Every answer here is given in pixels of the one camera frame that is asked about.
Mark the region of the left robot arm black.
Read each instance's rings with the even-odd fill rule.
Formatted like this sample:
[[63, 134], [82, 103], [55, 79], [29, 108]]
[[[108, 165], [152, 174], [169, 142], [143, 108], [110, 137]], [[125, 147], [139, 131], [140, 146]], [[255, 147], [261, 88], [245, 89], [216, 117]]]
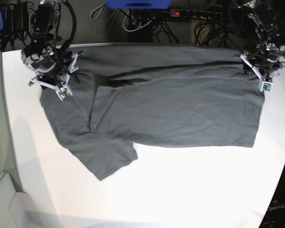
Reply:
[[285, 1], [232, 0], [228, 6], [229, 22], [247, 41], [239, 57], [245, 71], [269, 80], [285, 67]]

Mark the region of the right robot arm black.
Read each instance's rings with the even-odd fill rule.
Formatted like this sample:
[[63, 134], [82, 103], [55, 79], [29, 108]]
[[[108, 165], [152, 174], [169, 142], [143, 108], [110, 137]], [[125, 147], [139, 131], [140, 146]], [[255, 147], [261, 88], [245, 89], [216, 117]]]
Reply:
[[[70, 36], [57, 48], [58, 30], [61, 19], [61, 5], [65, 5], [72, 18]], [[71, 72], [71, 52], [67, 49], [74, 40], [77, 20], [73, 7], [67, 0], [41, 0], [31, 19], [31, 43], [21, 51], [25, 67], [35, 72], [38, 81], [62, 87], [63, 76], [70, 76], [79, 83], [78, 77]]]

